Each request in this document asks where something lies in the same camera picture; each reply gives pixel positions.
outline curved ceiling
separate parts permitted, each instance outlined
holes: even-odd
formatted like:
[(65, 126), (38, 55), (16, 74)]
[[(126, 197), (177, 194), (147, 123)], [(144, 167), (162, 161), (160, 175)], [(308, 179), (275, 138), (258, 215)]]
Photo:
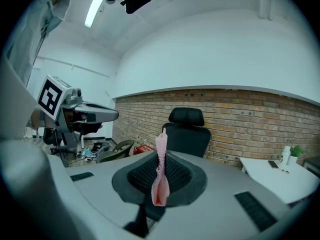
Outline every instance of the curved ceiling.
[(72, 0), (62, 26), (112, 50), (119, 57), (160, 28), (205, 12), (252, 10), (257, 17), (269, 20), (277, 15), (293, 22), (303, 21), (289, 0), (152, 0), (134, 14), (126, 14), (118, 0), (112, 5), (103, 2), (92, 28), (87, 28), (84, 22), (91, 2)]

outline red object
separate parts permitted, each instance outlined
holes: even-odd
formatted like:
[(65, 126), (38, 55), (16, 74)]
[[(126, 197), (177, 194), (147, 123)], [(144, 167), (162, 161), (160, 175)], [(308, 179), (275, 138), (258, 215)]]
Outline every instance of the red object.
[(142, 146), (136, 146), (133, 150), (133, 155), (138, 155), (147, 151), (154, 151), (152, 147), (149, 147), (147, 145), (142, 145)]

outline white bottle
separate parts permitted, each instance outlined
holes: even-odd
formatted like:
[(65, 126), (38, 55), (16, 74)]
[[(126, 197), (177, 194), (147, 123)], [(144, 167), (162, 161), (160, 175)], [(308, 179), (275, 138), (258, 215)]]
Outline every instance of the white bottle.
[(291, 154), (290, 147), (285, 146), (282, 151), (282, 155), (281, 155), (280, 162), (279, 162), (279, 167), (281, 167), (281, 168), (286, 167), (290, 154)]

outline potted plant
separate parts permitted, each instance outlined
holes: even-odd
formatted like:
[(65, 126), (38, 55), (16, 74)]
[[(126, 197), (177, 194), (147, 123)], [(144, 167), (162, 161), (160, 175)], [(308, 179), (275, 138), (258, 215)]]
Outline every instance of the potted plant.
[(301, 147), (296, 145), (290, 149), (290, 156), (288, 159), (288, 166), (292, 166), (297, 162), (298, 157), (303, 153)]

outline chair headrest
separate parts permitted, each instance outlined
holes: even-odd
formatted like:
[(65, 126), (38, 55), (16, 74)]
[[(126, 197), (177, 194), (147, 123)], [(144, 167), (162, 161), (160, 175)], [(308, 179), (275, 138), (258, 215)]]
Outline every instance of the chair headrest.
[(205, 120), (202, 111), (198, 108), (176, 107), (169, 115), (169, 122), (189, 125), (204, 126)]

